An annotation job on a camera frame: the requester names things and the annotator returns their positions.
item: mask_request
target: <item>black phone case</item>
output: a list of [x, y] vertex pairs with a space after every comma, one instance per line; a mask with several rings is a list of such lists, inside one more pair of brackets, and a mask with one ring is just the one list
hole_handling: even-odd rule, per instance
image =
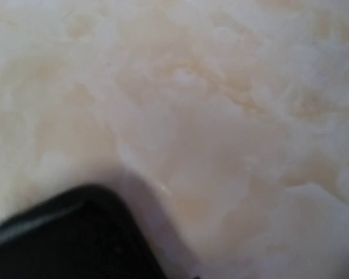
[[0, 279], [165, 279], [125, 204], [72, 189], [0, 225]]

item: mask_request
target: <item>beige marble surface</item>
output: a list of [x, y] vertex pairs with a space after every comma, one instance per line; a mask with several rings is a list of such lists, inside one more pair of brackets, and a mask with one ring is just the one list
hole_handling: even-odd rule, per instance
[[0, 220], [86, 181], [169, 278], [349, 278], [349, 0], [0, 0]]

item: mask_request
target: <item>black object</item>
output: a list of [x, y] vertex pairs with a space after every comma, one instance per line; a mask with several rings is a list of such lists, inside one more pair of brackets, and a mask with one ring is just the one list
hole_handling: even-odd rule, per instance
[[165, 279], [124, 203], [90, 185], [0, 225], [0, 279]]

